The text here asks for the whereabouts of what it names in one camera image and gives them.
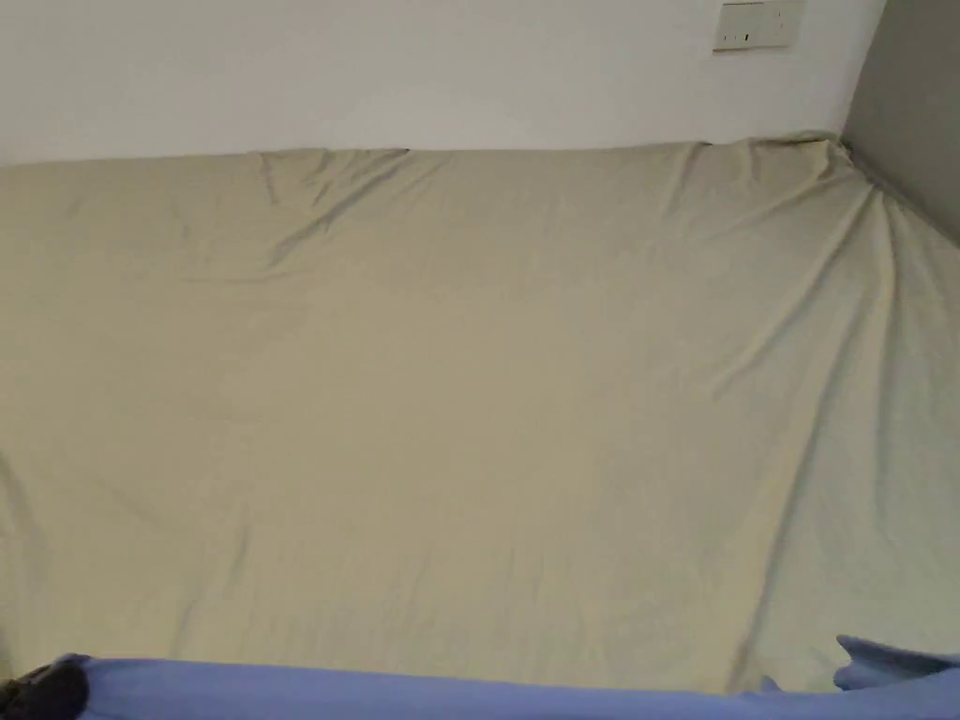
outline blue blanket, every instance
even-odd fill
[[[71,656],[86,674],[82,720],[956,720],[960,657],[840,637],[843,692],[578,689],[373,673]]]

